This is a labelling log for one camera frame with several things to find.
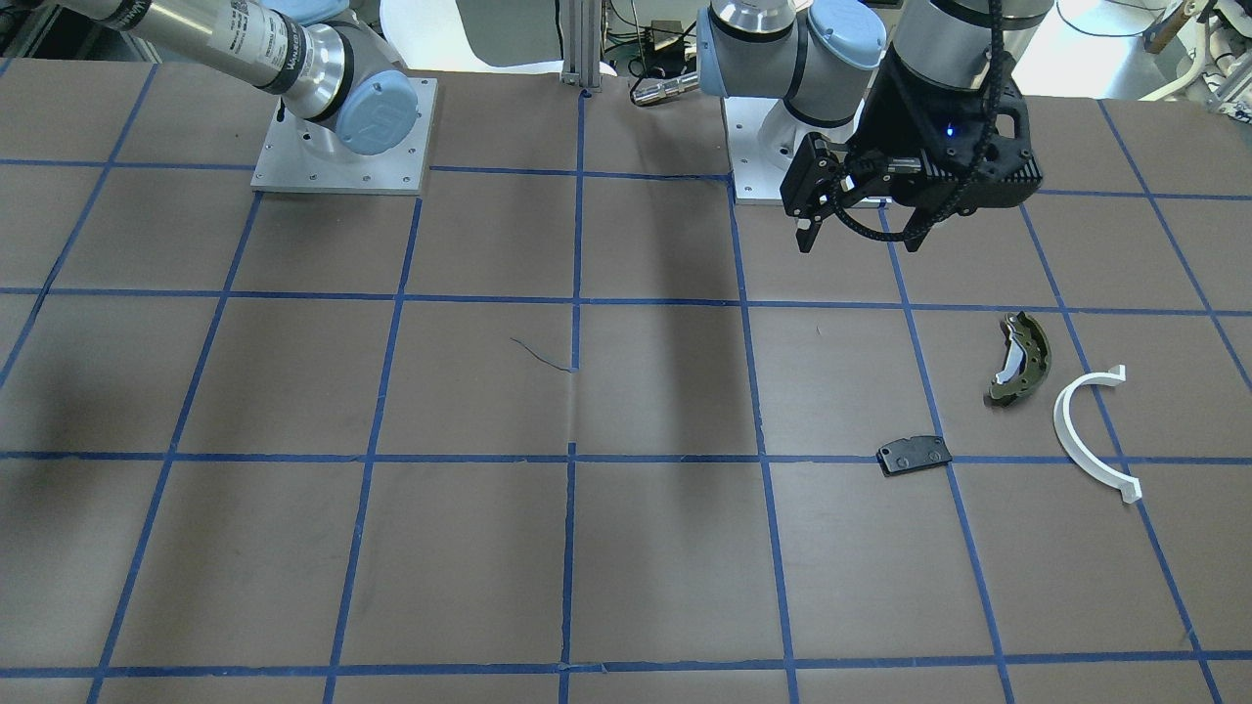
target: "metal base plate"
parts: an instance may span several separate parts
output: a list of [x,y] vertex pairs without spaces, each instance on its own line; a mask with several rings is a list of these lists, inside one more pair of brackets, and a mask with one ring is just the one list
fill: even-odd
[[408,79],[417,91],[417,123],[398,145],[374,157],[342,149],[332,154],[308,148],[299,120],[269,123],[265,145],[252,174],[253,190],[273,193],[362,193],[373,195],[421,195],[431,122],[438,81]]
[[761,154],[756,134],[776,98],[726,98],[726,145],[735,175],[735,199],[746,204],[780,205],[782,169]]

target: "white tube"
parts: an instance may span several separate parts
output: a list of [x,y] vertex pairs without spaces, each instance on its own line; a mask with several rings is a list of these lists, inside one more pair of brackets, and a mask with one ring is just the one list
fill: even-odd
[[1174,93],[1187,88],[1194,83],[1197,78],[1199,78],[1199,73],[1204,70],[1204,64],[1208,63],[1208,23],[1197,21],[1196,24],[1199,25],[1196,29],[1196,61],[1192,63],[1191,68],[1187,69],[1187,73],[1178,76],[1177,80],[1172,80],[1162,85],[1143,98],[1139,98],[1139,100],[1161,100],[1162,98],[1173,95]]

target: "blue joint cap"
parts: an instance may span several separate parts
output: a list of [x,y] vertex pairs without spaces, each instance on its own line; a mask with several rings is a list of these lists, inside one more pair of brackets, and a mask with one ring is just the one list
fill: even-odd
[[324,23],[348,9],[348,0],[260,0],[260,4],[292,18],[300,26]]
[[696,70],[700,71],[700,90],[709,95],[726,98],[726,83],[717,64],[717,45],[712,41],[712,20],[709,8],[696,15]]
[[863,71],[874,70],[886,48],[883,20],[856,0],[814,0],[809,26],[831,54]]
[[352,89],[339,108],[334,133],[357,154],[382,154],[396,147],[417,122],[417,93],[396,69],[378,71]]

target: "blue round cap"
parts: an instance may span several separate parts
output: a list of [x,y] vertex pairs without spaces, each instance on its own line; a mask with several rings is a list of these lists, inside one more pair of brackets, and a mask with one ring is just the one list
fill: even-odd
[[809,25],[826,49],[864,71],[878,66],[886,48],[883,20],[856,0],[814,0]]
[[316,25],[348,9],[348,0],[260,0],[260,4],[300,26]]
[[382,154],[408,137],[416,122],[417,93],[404,74],[388,69],[352,89],[334,133],[357,154]]

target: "braided black cable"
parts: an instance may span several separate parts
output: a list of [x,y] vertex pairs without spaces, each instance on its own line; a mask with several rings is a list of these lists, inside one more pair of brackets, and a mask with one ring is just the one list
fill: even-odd
[[[987,103],[983,105],[983,130],[978,135],[978,142],[974,143],[974,158],[970,160],[968,170],[962,174],[957,182],[957,187],[953,188],[948,198],[934,213],[931,213],[929,218],[921,223],[905,227],[900,232],[881,232],[865,227],[853,219],[838,199],[831,199],[831,208],[834,209],[835,217],[839,218],[839,222],[844,223],[848,229],[875,242],[909,242],[911,239],[918,239],[919,237],[925,237],[926,233],[930,232],[930,228],[948,219],[953,214],[953,210],[957,209],[957,203],[960,202],[960,198],[965,194],[969,184],[974,182],[974,178],[977,178],[978,165],[987,157],[987,149],[992,145],[992,135],[995,133],[995,118],[999,115],[1000,109],[1000,96],[1004,95],[1003,0],[988,0],[987,8],[990,14],[992,25],[992,55],[987,68],[987,78],[983,79],[984,85],[988,88]],[[838,182],[843,182],[846,175],[846,172],[838,174]]]

